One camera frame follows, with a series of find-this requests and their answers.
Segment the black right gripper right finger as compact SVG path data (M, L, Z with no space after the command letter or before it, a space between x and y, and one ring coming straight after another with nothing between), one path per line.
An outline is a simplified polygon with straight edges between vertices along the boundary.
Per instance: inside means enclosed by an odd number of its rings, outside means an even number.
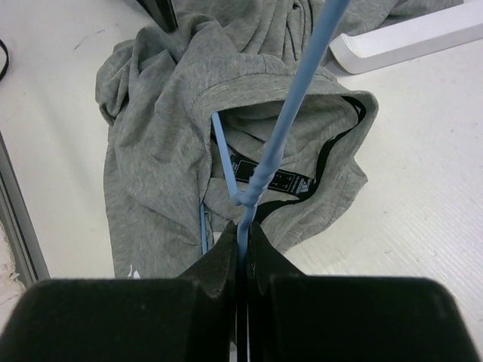
M246 264L248 357L251 361L276 361L280 350L281 297L275 291L275 282L305 274L273 247L258 222L250 226Z

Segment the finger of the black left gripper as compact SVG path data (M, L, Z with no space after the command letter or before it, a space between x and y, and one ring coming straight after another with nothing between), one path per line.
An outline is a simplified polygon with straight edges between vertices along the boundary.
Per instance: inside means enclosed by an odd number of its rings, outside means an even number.
M177 17L171 0L137 0L156 24L166 32L178 28Z

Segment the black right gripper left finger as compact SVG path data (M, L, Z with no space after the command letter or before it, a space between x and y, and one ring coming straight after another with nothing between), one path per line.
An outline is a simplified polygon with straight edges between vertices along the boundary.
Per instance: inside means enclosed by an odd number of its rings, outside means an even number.
M185 361L228 361L235 329L237 225L230 221L215 245L179 277L190 286L182 313Z

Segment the blue wire hanger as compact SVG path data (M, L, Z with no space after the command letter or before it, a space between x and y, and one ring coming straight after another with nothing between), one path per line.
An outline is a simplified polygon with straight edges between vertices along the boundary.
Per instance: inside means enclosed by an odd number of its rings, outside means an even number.
M248 228L254 221L258 203L281 165L288 131L294 123L294 119L312 83L316 68L325 55L331 37L348 5L348 1L328 1L322 8L306 53L303 55L303 59L297 68L297 73L294 74L294 80L281 108L281 114L277 118L272 135L266 143L266 148L259 164L254 170L254 175L250 178L248 186L244 191L238 189L235 181L220 113L211 113L211 125L218 144L230 199L234 205L244 207L243 217L238 225L236 234L238 237L238 250L243 256L247 253Z

